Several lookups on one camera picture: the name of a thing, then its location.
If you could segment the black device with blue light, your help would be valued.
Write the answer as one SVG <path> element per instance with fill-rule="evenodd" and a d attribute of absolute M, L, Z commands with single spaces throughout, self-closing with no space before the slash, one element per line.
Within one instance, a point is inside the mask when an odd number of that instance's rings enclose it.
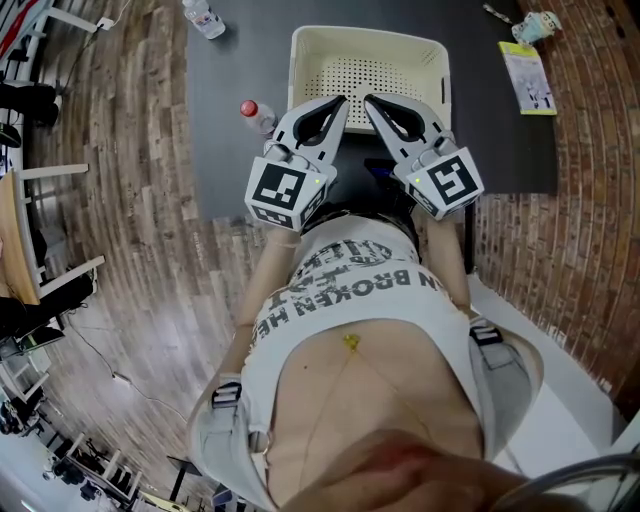
<path fill-rule="evenodd" d="M 395 165 L 396 163 L 393 160 L 389 160 L 389 159 L 366 158 L 364 160 L 365 168 L 376 179 L 380 179 L 380 180 L 393 179 Z"/>

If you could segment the wooden desk with white frame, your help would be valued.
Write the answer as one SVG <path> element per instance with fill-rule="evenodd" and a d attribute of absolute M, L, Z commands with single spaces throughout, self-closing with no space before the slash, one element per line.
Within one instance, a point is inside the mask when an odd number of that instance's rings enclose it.
<path fill-rule="evenodd" d="M 44 268 L 37 265 L 29 227 L 27 206 L 31 199 L 25 195 L 26 181 L 88 171 L 87 164 L 10 169 L 0 179 L 0 239 L 3 242 L 0 270 L 6 278 L 6 287 L 24 304 L 39 305 L 43 297 L 105 263 L 105 257 L 100 255 L 43 284 Z"/>

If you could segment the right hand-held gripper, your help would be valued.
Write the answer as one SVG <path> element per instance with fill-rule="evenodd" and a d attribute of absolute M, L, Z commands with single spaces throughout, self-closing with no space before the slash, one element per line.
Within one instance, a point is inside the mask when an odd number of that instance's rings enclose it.
<path fill-rule="evenodd" d="M 469 149 L 455 144 L 427 104 L 400 94 L 371 93 L 363 105 L 374 131 L 394 160 L 401 161 L 394 167 L 394 177 L 434 220 L 464 209 L 484 193 Z M 411 144 L 434 138 L 409 155 Z"/>

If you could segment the white side desk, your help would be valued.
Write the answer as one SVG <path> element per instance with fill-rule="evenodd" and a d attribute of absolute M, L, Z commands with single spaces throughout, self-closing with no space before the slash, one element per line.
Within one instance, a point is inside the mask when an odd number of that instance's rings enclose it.
<path fill-rule="evenodd" d="M 627 422 L 594 380 L 556 341 L 479 277 L 469 277 L 472 305 L 531 342 L 544 364 L 540 394 L 495 463 L 535 477 L 613 450 Z"/>

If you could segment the person's light denim overalls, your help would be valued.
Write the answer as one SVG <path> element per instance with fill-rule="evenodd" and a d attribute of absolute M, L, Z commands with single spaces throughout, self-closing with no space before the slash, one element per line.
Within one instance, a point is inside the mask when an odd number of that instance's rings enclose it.
<path fill-rule="evenodd" d="M 539 393 L 543 362 L 521 337 L 500 331 L 483 318 L 468 320 L 469 355 L 481 408 L 474 412 L 484 441 L 483 456 L 474 459 L 493 463 Z M 301 490 L 283 504 L 269 492 L 267 452 L 272 445 L 274 407 L 269 430 L 250 431 L 241 373 L 251 351 L 231 356 L 201 396 L 189 426 L 191 457 L 203 474 L 250 502 L 279 512 Z"/>

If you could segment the white table with red print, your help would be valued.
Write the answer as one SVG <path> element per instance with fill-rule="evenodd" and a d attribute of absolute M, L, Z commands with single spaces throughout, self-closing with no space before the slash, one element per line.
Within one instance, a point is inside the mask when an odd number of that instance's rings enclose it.
<path fill-rule="evenodd" d="M 54 18 L 89 33 L 98 29 L 89 22 L 68 11 L 54 6 L 55 0 L 0 0 L 0 60 L 7 57 L 21 39 L 36 29 L 38 22 Z"/>

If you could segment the cream perforated plastic basket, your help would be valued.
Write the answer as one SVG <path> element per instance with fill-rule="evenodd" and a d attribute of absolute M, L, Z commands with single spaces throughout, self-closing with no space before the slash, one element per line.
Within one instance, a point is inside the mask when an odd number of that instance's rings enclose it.
<path fill-rule="evenodd" d="M 312 99 L 343 95 L 350 102 L 345 130 L 374 132 L 363 99 L 393 93 L 427 104 L 452 126 L 448 52 L 439 42 L 395 32 L 340 26 L 302 26 L 292 35 L 289 110 Z"/>

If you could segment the black and green object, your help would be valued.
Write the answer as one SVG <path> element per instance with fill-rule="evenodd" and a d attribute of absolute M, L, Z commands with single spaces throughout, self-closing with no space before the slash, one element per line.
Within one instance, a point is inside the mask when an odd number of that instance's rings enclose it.
<path fill-rule="evenodd" d="M 62 331 L 52 327 L 42 326 L 23 337 L 19 342 L 19 346 L 23 352 L 29 352 L 55 343 L 63 338 L 64 333 Z"/>

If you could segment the yellow-green book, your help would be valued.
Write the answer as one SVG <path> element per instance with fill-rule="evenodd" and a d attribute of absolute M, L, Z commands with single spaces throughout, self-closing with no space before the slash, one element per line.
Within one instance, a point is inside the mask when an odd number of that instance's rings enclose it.
<path fill-rule="evenodd" d="M 555 116 L 557 108 L 544 66 L 532 47 L 498 43 L 522 115 Z"/>

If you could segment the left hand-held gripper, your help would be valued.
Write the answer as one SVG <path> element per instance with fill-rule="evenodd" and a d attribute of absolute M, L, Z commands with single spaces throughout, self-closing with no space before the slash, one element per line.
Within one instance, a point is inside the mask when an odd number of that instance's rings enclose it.
<path fill-rule="evenodd" d="M 330 164 L 349 108 L 344 95 L 325 96 L 306 101 L 280 119 L 274 132 L 277 143 L 268 141 L 264 155 L 252 164 L 245 204 L 254 219 L 293 232 L 303 230 L 337 177 Z"/>

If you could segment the person's white printed top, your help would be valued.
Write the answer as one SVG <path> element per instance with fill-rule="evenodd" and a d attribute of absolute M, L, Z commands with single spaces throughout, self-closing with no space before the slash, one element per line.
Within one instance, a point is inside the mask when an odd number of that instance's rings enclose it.
<path fill-rule="evenodd" d="M 368 219 L 342 218 L 328 225 L 337 237 L 312 241 L 289 284 L 272 294 L 257 315 L 253 348 L 241 373 L 250 431 L 269 430 L 280 373 L 305 339 L 368 320 L 402 321 L 423 330 L 479 412 L 469 320 L 418 263 L 408 238 Z"/>

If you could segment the person's right forearm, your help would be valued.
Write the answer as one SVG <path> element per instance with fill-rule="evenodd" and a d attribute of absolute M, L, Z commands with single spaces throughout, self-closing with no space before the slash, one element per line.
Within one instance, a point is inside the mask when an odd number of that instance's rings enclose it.
<path fill-rule="evenodd" d="M 444 285 L 456 307 L 469 313 L 470 288 L 455 223 L 428 217 L 426 234 L 429 269 Z"/>

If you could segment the clear plastic water bottle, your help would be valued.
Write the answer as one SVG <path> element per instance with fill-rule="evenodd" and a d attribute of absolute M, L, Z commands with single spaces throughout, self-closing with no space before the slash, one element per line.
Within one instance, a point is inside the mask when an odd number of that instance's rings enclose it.
<path fill-rule="evenodd" d="M 186 19 L 190 21 L 206 39 L 216 39 L 225 32 L 226 26 L 224 22 L 211 10 L 207 0 L 181 1 Z"/>

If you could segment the person's left forearm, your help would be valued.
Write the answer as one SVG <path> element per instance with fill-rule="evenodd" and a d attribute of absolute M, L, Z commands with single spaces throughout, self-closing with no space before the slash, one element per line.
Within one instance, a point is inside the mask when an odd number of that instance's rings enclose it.
<path fill-rule="evenodd" d="M 294 231 L 274 228 L 267 233 L 266 245 L 236 315 L 238 332 L 251 329 L 266 299 L 287 284 L 300 243 L 301 236 Z"/>

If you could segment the small red-capped bottle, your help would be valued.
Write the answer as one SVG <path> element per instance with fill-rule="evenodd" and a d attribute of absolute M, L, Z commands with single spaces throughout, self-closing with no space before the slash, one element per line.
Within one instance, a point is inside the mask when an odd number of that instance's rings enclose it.
<path fill-rule="evenodd" d="M 254 100 L 245 100 L 240 106 L 240 113 L 247 125 L 261 135 L 271 135 L 277 126 L 275 112 L 267 105 Z"/>

